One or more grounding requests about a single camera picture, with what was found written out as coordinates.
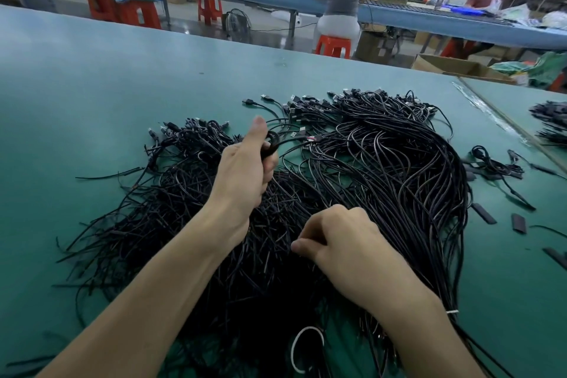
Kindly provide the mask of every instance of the green table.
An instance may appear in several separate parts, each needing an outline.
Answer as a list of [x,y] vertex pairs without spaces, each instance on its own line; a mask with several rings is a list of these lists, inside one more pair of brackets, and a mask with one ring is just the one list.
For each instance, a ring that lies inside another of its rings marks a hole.
[[529,137],[535,146],[567,173],[567,151],[557,146],[542,145],[545,140],[536,136],[536,133],[544,127],[543,122],[533,117],[529,111],[536,104],[545,103],[548,100],[564,102],[567,100],[567,96],[562,93],[469,78],[462,79],[462,81],[492,110],[503,116],[515,129]]
[[[74,176],[145,165],[147,128],[163,121],[229,120],[231,132],[245,132],[259,111],[244,107],[244,98],[412,89],[443,109],[461,155],[482,144],[500,161],[511,148],[551,165],[471,106],[449,76],[5,6],[0,30],[0,364],[58,351],[79,332],[75,290],[51,287],[70,270],[54,263],[61,258],[54,239],[68,242],[79,221],[113,209],[122,192],[116,180]],[[447,135],[442,123],[436,126]],[[472,183],[475,201],[498,224],[470,212],[460,322],[517,378],[562,376],[567,272],[541,248],[564,251],[567,241],[541,229],[517,234],[510,214],[565,232],[567,191],[563,181],[531,170],[510,182],[536,212],[507,200],[497,183]],[[103,302],[84,306],[91,319]],[[339,320],[338,327],[346,336],[330,336],[335,376],[375,376],[366,345],[347,324]]]

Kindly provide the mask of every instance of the gray floor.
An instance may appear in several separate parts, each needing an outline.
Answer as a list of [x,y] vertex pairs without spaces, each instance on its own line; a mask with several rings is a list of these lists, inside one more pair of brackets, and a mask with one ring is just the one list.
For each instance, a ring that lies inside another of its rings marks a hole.
[[[86,0],[54,0],[57,11],[61,14],[89,18],[89,7]],[[158,14],[164,16],[161,4],[158,5]],[[171,16],[172,31],[187,34],[205,36],[216,39],[230,39],[227,33],[222,30],[220,21],[211,26],[206,26],[203,22],[197,21],[197,4],[190,2],[187,4],[168,4]],[[223,12],[230,9],[240,9],[246,13],[250,19],[252,32],[244,40],[252,45],[262,45],[273,48],[283,48],[293,51],[311,52],[313,44],[314,23],[317,18],[313,16],[300,15],[301,26],[296,27],[295,36],[288,39],[288,21],[275,18],[267,10],[246,6],[233,2],[222,3]],[[391,66],[405,67],[411,66],[416,54],[421,50],[421,45],[414,44],[410,39],[402,41],[400,52],[390,61]],[[432,49],[427,49],[426,53],[433,54]],[[479,61],[487,64],[491,57],[471,56],[470,60]]]

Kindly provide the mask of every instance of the white cable tie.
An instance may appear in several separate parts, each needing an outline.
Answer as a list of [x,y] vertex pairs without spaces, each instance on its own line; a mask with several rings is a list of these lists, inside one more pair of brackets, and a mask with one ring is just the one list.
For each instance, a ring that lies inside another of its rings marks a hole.
[[294,360],[293,360],[293,353],[294,353],[294,351],[295,351],[295,344],[297,343],[297,341],[298,341],[299,337],[301,336],[301,334],[302,334],[303,332],[305,332],[306,330],[315,330],[317,333],[319,333],[319,336],[321,336],[321,344],[322,344],[323,346],[325,346],[325,338],[324,338],[324,336],[322,335],[322,332],[321,332],[318,328],[316,328],[316,327],[314,327],[314,326],[307,326],[306,328],[303,328],[303,329],[301,329],[301,330],[299,331],[299,333],[297,334],[297,336],[296,336],[295,339],[293,340],[293,344],[291,344],[291,365],[293,366],[295,372],[297,372],[298,374],[302,374],[302,375],[305,374],[305,371],[302,371],[301,369],[298,369],[298,368],[297,368],[297,366],[295,365],[295,362],[294,362]]

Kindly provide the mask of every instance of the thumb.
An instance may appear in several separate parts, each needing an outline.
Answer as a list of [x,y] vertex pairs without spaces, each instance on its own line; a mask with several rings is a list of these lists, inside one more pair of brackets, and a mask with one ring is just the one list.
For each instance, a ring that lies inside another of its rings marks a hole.
[[322,269],[324,266],[324,249],[329,248],[313,239],[300,238],[291,243],[291,251],[315,262]]
[[248,133],[246,133],[242,144],[246,147],[257,148],[258,151],[262,148],[266,135],[268,134],[268,125],[266,121],[259,115],[254,117],[252,126]]

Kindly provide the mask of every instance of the cable pile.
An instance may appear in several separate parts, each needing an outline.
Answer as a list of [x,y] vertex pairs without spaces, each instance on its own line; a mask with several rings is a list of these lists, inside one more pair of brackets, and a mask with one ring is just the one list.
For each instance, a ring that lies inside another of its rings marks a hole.
[[547,101],[529,111],[544,122],[545,128],[537,132],[539,137],[551,145],[567,147],[567,102]]
[[[264,95],[281,116],[251,99],[243,102],[274,114],[268,123],[278,130],[279,145],[293,145],[280,150],[282,164],[252,212],[248,235],[209,282],[164,375],[186,368],[198,376],[234,377],[250,368],[259,376],[289,374],[291,341],[307,326],[325,328],[336,295],[318,268],[290,253],[289,245],[310,215],[335,203],[363,207],[446,310],[457,310],[470,189],[459,156],[434,131],[432,117],[441,111],[412,92],[329,94],[330,101],[306,95],[287,103]],[[162,138],[150,131],[154,145],[146,148],[147,166],[127,171],[141,170],[138,180],[124,187],[118,207],[88,224],[60,260],[78,260],[72,274],[86,278],[76,299],[81,291],[100,289],[112,300],[202,208],[222,150],[241,140],[226,135],[224,127],[188,118],[183,127],[167,123]],[[79,305],[77,314],[81,319]],[[395,351],[379,323],[360,314],[382,376]],[[455,314],[450,319],[477,345]],[[305,332],[291,355],[307,377],[331,376],[316,332]]]

